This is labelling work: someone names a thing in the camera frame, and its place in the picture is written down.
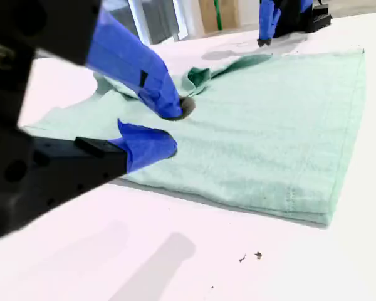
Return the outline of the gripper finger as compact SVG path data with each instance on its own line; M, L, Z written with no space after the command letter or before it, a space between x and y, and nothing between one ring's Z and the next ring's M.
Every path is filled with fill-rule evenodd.
M112 140L37 138L34 200L68 201L177 153L177 142L166 131L117 125L120 136Z
M271 29L272 32L276 31L276 27L279 21L279 18L281 16L281 3L282 0L273 0L273 13L272 13L272 18L271 18Z
M195 109L193 99L179 95L164 61L104 8L86 65L124 84L163 119L181 120Z
M272 20L274 13L274 2L270 0L260 1L259 5L259 38L258 45L263 47L270 45L273 37Z

